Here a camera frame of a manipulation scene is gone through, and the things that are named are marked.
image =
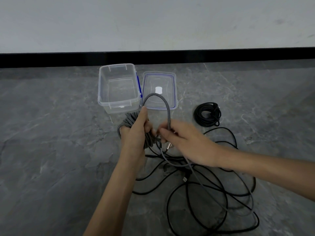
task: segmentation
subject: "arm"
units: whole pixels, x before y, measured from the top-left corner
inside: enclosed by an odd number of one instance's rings
[[[131,129],[120,128],[120,157],[84,236],[121,234],[135,179],[144,164],[145,132],[149,131],[155,134],[148,121],[146,107],[141,109]]]
[[[220,146],[192,124],[175,119],[171,120],[171,128],[178,136],[166,127],[167,123],[164,122],[158,128],[162,142],[171,142],[195,163],[245,172],[315,201],[314,162],[259,155]]]

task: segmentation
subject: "forearm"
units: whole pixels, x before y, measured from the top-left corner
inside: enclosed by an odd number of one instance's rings
[[[124,160],[123,153],[84,235],[120,235],[137,170]]]
[[[315,163],[229,149],[219,167],[250,174],[315,201]]]

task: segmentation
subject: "floor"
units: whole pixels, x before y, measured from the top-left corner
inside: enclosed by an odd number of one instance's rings
[[[240,149],[315,161],[315,60],[137,65],[136,70],[140,80],[149,70],[176,74],[179,107],[172,118],[193,122],[197,105],[216,102],[221,126],[235,133]],[[99,66],[0,69],[1,235],[85,230],[117,162],[116,127],[124,118],[98,105],[98,71]],[[150,110],[149,117],[157,127],[166,112]],[[231,140],[224,131],[208,136]],[[149,159],[141,174],[157,162]],[[244,192],[235,176],[214,171],[228,190]],[[157,171],[135,190],[151,189],[166,173]],[[166,200],[181,182],[181,173],[174,174],[151,194],[132,195],[123,235],[172,235]],[[261,180],[254,197],[260,226],[242,235],[315,235],[314,202]],[[191,198],[205,223],[217,220],[220,208],[198,186]],[[185,203],[182,189],[170,206],[172,225],[180,235],[201,235]],[[252,216],[232,215],[222,229],[253,223]]]

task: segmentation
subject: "white sticker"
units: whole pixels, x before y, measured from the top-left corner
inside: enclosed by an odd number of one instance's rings
[[[155,93],[162,94],[162,87],[155,87]]]

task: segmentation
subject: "gray cable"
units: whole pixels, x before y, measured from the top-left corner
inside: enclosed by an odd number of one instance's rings
[[[165,100],[165,98],[160,95],[160,94],[157,94],[157,93],[151,93],[149,94],[142,102],[142,105],[144,106],[145,102],[148,100],[149,97],[151,96],[158,96],[160,99],[163,100],[163,102],[165,103],[166,105],[166,109],[167,109],[167,130],[171,130],[171,114],[170,114],[170,109],[169,109],[169,105],[167,103],[167,101]],[[121,126],[127,126],[129,128],[132,127],[133,123],[136,121],[138,115],[139,115],[139,112],[140,111],[137,111],[137,112],[133,112],[133,113],[126,113],[126,116],[127,118],[124,119],[124,121],[118,126],[117,128],[117,132],[118,132],[118,135],[119,137],[121,138],[121,135],[120,135],[120,132],[119,132],[119,129]],[[147,148],[148,146],[153,146],[153,141],[155,143],[155,141],[159,141],[160,144],[161,144],[161,139],[159,138],[156,138],[154,137],[153,135],[149,134],[149,133],[146,133],[146,140],[145,140],[145,143],[144,143],[144,149]],[[164,160],[170,164],[171,166],[174,166],[174,167],[189,167],[193,173],[193,175],[195,176],[195,178],[197,179],[197,181],[199,182],[199,184],[202,186],[202,188],[207,192],[207,194],[222,208],[224,209],[226,212],[229,212],[231,214],[234,214],[234,215],[237,215],[237,216],[241,216],[241,217],[244,217],[244,216],[248,216],[250,214],[253,213],[254,211],[254,198],[253,198],[253,194],[252,192],[248,189],[247,185],[245,185],[246,189],[248,190],[248,192],[250,193],[250,197],[252,199],[252,207],[251,207],[251,210],[249,211],[248,214],[244,214],[244,215],[239,215],[239,214],[236,214],[234,213],[233,211],[231,210],[228,210],[225,206],[221,205],[220,202],[218,202],[213,196],[212,194],[210,194],[210,192],[206,189],[206,187],[201,183],[200,179],[197,177],[195,171],[193,170],[192,166],[191,166],[191,163],[189,162],[189,160],[185,157],[185,160],[187,161],[187,164],[185,165],[175,165],[173,163],[171,163],[164,155],[163,153],[163,150],[162,150],[162,146],[160,145],[160,151],[161,151],[161,155],[163,156]]]

